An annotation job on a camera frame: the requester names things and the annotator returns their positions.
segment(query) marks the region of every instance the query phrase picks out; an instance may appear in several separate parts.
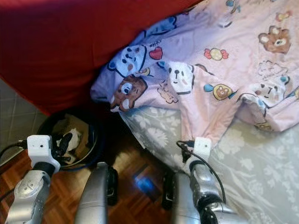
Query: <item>gray patterned sheet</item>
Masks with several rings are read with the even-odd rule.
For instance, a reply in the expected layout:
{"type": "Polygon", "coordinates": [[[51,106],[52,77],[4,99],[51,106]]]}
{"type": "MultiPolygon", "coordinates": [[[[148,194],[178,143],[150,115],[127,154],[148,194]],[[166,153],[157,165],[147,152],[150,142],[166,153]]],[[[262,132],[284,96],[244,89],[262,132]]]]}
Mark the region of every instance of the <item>gray patterned sheet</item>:
{"type": "MultiPolygon", "coordinates": [[[[180,168],[179,111],[142,107],[121,116],[144,148],[174,170],[180,168]]],[[[251,224],[298,223],[298,161],[299,125],[265,133],[237,119],[209,158],[228,203],[251,224]]]]}

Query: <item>white bear face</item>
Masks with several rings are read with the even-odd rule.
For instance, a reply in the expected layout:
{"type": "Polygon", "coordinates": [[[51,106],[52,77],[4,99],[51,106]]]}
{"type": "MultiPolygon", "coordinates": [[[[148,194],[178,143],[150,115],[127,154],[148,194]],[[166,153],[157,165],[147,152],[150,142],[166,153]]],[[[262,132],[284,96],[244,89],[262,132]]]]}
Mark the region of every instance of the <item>white bear face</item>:
{"type": "Polygon", "coordinates": [[[287,68],[283,68],[277,63],[263,61],[259,64],[257,72],[263,77],[263,80],[268,80],[270,77],[284,76],[287,71],[287,68]]]}
{"type": "Polygon", "coordinates": [[[130,46],[113,58],[107,68],[118,72],[122,77],[138,72],[142,69],[147,49],[143,45],[130,46]]]}
{"type": "Polygon", "coordinates": [[[268,107],[273,107],[284,99],[286,85],[289,81],[288,76],[281,76],[265,83],[253,84],[250,88],[268,107]]]}
{"type": "Polygon", "coordinates": [[[170,83],[178,95],[191,93],[195,79],[193,66],[181,62],[170,62],[166,70],[169,72],[170,83]]]}

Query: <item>red couch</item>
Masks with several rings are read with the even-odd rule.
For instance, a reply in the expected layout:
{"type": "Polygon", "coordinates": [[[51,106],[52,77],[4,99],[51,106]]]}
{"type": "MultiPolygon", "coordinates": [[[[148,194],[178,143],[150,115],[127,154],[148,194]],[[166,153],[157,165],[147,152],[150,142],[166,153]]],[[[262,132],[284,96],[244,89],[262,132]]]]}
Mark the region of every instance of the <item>red couch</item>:
{"type": "Polygon", "coordinates": [[[1,78],[45,113],[85,103],[97,68],[198,1],[1,0],[1,78]]]}

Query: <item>wooden parquet floor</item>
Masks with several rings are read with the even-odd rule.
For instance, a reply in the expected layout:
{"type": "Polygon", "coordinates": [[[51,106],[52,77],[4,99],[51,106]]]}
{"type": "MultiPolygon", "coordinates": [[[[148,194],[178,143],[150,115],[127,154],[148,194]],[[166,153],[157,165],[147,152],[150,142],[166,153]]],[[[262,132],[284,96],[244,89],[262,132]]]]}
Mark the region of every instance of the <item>wooden parquet floor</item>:
{"type": "MultiPolygon", "coordinates": [[[[110,135],[110,142],[112,143],[105,148],[103,160],[118,171],[119,201],[108,209],[109,223],[169,223],[171,212],[161,207],[162,178],[167,168],[144,151],[127,129],[124,129],[119,136],[110,135]],[[147,186],[150,185],[150,190],[143,189],[144,182],[147,186]]],[[[15,187],[28,169],[30,159],[26,151],[1,167],[0,196],[15,187]]],[[[53,175],[43,224],[73,223],[90,172],[85,168],[77,172],[59,172],[53,175]]],[[[0,204],[1,224],[5,222],[13,198],[13,194],[10,194],[0,204]]]]}

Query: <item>gray tile floor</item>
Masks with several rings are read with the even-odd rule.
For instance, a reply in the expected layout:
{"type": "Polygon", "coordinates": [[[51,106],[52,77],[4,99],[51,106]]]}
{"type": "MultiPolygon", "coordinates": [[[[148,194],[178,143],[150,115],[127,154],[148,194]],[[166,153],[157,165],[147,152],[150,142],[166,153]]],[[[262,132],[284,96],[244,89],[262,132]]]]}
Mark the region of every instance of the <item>gray tile floor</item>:
{"type": "MultiPolygon", "coordinates": [[[[0,79],[0,150],[8,144],[35,134],[46,118],[46,115],[0,79]]],[[[19,151],[15,148],[5,153],[0,164],[19,151]]]]}

